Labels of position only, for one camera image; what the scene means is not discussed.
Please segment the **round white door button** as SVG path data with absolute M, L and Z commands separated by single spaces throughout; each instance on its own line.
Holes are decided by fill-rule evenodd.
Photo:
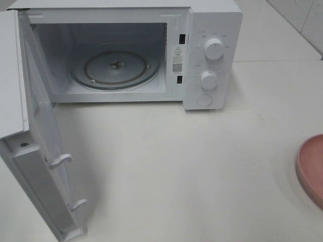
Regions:
M 197 98 L 197 104 L 203 107 L 208 107 L 212 104 L 212 96 L 203 94 Z

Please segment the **white microwave knob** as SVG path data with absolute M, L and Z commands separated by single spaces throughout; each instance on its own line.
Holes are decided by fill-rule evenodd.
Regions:
M 216 60 L 224 54 L 225 45 L 219 37 L 211 37 L 203 44 L 204 54 L 209 60 Z
M 213 71 L 206 71 L 200 76 L 200 84 L 203 89 L 211 90 L 217 87 L 218 77 Z

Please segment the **white microwave door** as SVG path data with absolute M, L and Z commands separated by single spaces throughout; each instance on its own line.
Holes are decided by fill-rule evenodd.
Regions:
M 40 45 L 26 10 L 1 12 L 1 158 L 58 241 L 83 232 Z

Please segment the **pink plate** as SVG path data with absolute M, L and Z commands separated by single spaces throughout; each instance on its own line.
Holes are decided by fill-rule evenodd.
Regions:
M 322 209 L 322 134 L 303 142 L 297 153 L 295 167 L 303 190 Z

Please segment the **glass microwave turntable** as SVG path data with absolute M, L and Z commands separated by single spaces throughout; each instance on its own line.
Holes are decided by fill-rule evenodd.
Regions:
M 86 46 L 71 54 L 70 75 L 92 89 L 128 89 L 153 78 L 162 57 L 160 50 L 149 50 L 145 44 L 108 42 Z

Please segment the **white microwave oven body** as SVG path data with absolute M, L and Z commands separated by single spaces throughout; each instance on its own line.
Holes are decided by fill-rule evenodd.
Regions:
M 26 10 L 31 22 L 40 25 L 53 103 L 181 101 L 186 110 L 224 105 L 243 18 L 234 1 L 15 1 L 8 10 Z M 224 54 L 209 60 L 203 44 L 214 36 L 224 42 Z M 158 72 L 122 90 L 92 89 L 75 81 L 71 54 L 108 42 L 160 50 Z M 200 76 L 206 71 L 216 73 L 216 88 L 201 87 Z M 208 107 L 197 104 L 203 94 L 212 96 Z

